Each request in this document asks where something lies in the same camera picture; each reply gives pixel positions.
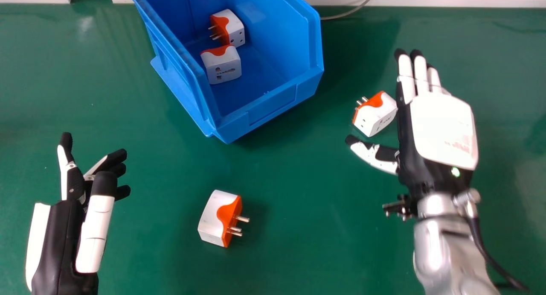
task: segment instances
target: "screw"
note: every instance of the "screw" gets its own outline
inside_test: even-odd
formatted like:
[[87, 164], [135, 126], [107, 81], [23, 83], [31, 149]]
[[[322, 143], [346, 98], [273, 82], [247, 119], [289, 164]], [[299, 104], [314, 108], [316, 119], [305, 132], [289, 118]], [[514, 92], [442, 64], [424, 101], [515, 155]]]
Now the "screw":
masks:
[[463, 206], [467, 202], [478, 204], [480, 201], [482, 201], [482, 196], [480, 196], [479, 192], [474, 188], [470, 188], [466, 192], [462, 192], [453, 197], [453, 203], [456, 206]]

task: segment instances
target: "robotic arm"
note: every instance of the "robotic arm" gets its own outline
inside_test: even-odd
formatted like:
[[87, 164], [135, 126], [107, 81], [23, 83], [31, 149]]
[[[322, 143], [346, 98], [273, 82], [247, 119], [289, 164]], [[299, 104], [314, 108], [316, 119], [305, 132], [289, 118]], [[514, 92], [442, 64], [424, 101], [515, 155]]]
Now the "robotic arm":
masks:
[[[427, 295], [499, 295], [497, 287], [528, 291], [488, 254], [479, 228], [479, 192], [470, 188], [478, 164], [472, 108], [443, 89], [438, 71], [419, 50], [395, 53], [400, 149], [365, 143], [347, 145], [362, 160], [398, 175], [409, 194], [386, 204], [388, 217], [417, 219], [413, 265]], [[507, 281], [494, 285], [485, 262]]]
[[113, 204], [131, 193], [117, 187], [125, 174], [124, 149], [103, 157], [82, 174], [72, 156], [72, 136], [57, 147], [61, 201], [37, 203], [26, 260], [26, 281], [33, 295], [96, 295]]

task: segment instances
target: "plug pin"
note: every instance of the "plug pin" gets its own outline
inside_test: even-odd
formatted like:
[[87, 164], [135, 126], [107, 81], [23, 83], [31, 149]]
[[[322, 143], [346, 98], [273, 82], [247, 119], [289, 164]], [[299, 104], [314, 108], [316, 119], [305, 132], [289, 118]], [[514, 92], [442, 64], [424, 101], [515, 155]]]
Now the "plug pin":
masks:
[[242, 221], [242, 222], [250, 222], [250, 219], [248, 219], [246, 217], [242, 217], [242, 216], [237, 216], [235, 219], [237, 219], [238, 221]]

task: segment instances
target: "gray cable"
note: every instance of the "gray cable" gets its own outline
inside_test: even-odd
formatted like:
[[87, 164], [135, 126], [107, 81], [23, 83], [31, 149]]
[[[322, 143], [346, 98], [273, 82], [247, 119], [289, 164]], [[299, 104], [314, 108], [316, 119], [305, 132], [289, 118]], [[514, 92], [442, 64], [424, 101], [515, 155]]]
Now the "gray cable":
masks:
[[335, 20], [335, 19], [340, 19], [340, 18], [344, 18], [344, 17], [347, 17], [348, 15], [352, 15], [353, 13], [355, 13], [356, 11], [359, 11], [360, 9], [362, 9], [364, 6], [366, 6], [371, 0], [364, 0], [363, 3], [361, 3], [358, 7], [356, 7], [355, 9], [351, 10], [351, 11], [347, 11], [345, 13], [341, 13], [340, 15], [333, 15], [331, 17], [323, 17], [323, 18], [320, 18], [320, 20]]

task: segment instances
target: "black cable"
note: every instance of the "black cable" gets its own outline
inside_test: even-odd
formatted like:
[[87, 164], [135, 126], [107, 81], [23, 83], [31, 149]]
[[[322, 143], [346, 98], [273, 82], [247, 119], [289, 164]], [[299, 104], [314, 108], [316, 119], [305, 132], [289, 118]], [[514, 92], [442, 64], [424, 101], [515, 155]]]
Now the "black cable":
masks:
[[341, 13], [340, 15], [332, 15], [331, 17], [323, 17], [323, 18], [320, 18], [320, 20], [335, 20], [335, 19], [340, 19], [340, 18], [344, 18], [344, 17], [347, 17], [349, 15], [352, 15], [353, 13], [355, 13], [356, 11], [359, 11], [360, 9], [362, 9], [364, 6], [366, 6], [371, 0], [364, 0], [363, 3], [361, 3], [358, 7], [354, 8], [353, 10], [350, 10], [350, 11], [347, 11], [345, 13]]
[[474, 244], [485, 258], [485, 261], [489, 263], [506, 281], [507, 283], [498, 283], [495, 286], [499, 288], [510, 288], [517, 289], [522, 292], [529, 292], [529, 288], [526, 287], [523, 283], [511, 276], [507, 271], [505, 271], [498, 263], [495, 261], [492, 256], [485, 249], [483, 244], [482, 231], [479, 226], [479, 218], [468, 219], [468, 225], [470, 225], [470, 232], [472, 233], [472, 238], [474, 239]]

